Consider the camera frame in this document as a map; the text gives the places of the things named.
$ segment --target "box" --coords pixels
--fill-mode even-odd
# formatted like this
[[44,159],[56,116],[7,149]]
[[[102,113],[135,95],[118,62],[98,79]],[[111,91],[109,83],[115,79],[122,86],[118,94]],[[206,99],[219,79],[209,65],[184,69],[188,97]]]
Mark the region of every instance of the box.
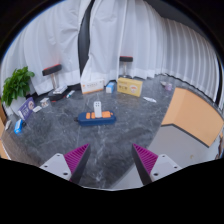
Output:
[[23,120],[20,119],[16,122],[16,125],[15,125],[15,129],[14,129],[14,132],[16,134],[20,133],[22,131],[22,124],[23,124]]
[[35,107],[35,103],[33,101],[33,97],[29,97],[25,103],[19,108],[18,113],[19,116],[23,120],[27,120],[30,116],[30,114],[33,112],[33,109]]
[[6,122],[6,116],[5,116],[5,113],[3,111],[2,105],[0,105],[0,118],[1,118],[1,120],[3,122],[3,124],[5,124],[5,122]]
[[82,94],[104,90],[104,79],[84,81],[81,83]]
[[117,81],[117,91],[140,97],[142,93],[142,81],[119,78]]
[[2,133],[3,133],[4,129],[5,129],[5,126],[2,122],[2,120],[0,119],[0,138],[2,137]]
[[109,84],[106,87],[106,93],[112,93],[114,91],[114,82],[109,82]]

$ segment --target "orange object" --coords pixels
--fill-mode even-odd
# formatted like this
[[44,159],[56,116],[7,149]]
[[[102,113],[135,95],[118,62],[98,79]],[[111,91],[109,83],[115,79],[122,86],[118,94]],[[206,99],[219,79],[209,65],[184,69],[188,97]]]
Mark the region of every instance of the orange object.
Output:
[[91,114],[91,118],[92,118],[92,119],[95,119],[95,118],[96,118],[96,116],[95,116],[95,113],[94,113],[94,112],[92,112],[92,114]]
[[86,114],[86,119],[90,119],[90,113]]
[[111,117],[110,111],[104,111],[104,112],[102,112],[102,117],[103,118],[110,118]]

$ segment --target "purple object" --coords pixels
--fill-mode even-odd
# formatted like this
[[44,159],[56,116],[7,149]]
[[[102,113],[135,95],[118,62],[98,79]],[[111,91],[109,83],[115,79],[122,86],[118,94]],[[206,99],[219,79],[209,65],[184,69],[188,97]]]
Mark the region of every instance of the purple object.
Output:
[[78,184],[90,155],[90,144],[86,144],[64,155],[71,170],[71,182]]
[[166,83],[165,89],[168,91],[172,90],[172,84],[171,83]]
[[132,156],[135,161],[139,176],[144,185],[151,183],[150,173],[154,167],[158,155],[141,146],[133,144]]
[[33,112],[35,103],[33,97],[29,97],[25,103],[19,108],[18,113],[20,117],[25,121],[29,118],[30,114]]

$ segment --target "white curtain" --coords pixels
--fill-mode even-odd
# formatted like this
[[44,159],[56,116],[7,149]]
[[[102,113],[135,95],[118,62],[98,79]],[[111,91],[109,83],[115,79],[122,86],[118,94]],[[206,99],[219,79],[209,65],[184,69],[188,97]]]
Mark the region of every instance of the white curtain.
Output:
[[165,35],[162,18],[142,0],[96,0],[90,23],[89,60],[82,81],[117,80],[123,72],[120,56],[132,77],[154,78],[162,69]]
[[96,0],[91,12],[89,60],[82,81],[117,78],[127,0]]
[[42,71],[62,64],[56,75],[58,85],[80,83],[78,33],[90,0],[66,0],[35,18],[15,39],[1,66],[1,93],[4,80],[15,68],[28,66],[35,73],[31,93],[38,95],[53,89],[50,76]]
[[219,69],[213,48],[189,27],[168,19],[164,22],[167,49],[162,72],[188,82],[215,101]]
[[122,74],[120,56],[132,77],[168,73],[216,100],[219,70],[216,54],[202,36],[178,22],[163,19],[143,0],[96,0],[91,15],[89,61],[82,81],[103,78],[105,85]]
[[[35,73],[33,89],[53,89],[46,67],[62,64],[59,85],[80,83],[78,33],[90,0],[66,0],[34,19],[17,37],[1,66],[5,78],[15,68]],[[219,69],[216,54],[202,36],[178,22],[164,19],[143,0],[96,0],[91,12],[89,60],[82,81],[103,78],[105,85],[122,74],[120,56],[132,56],[132,77],[154,78],[168,73],[216,100]]]

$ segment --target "potted plant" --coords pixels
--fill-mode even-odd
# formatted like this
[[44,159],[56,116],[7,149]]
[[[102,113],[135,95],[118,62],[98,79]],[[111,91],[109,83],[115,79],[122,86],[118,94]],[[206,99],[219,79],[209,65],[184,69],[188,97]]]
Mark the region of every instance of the potted plant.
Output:
[[18,109],[26,101],[26,93],[30,91],[29,80],[34,73],[28,71],[28,66],[15,69],[12,76],[4,82],[1,102],[7,107],[11,106],[13,112],[18,115]]

